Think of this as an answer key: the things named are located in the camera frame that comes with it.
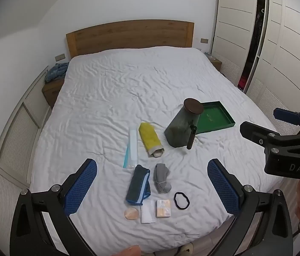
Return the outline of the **person's left hand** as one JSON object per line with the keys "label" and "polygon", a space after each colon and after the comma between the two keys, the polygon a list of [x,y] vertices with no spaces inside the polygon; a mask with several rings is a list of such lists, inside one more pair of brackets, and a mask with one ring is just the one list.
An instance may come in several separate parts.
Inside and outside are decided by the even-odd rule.
{"label": "person's left hand", "polygon": [[138,245],[134,245],[114,254],[113,256],[141,256],[141,253],[140,247]]}

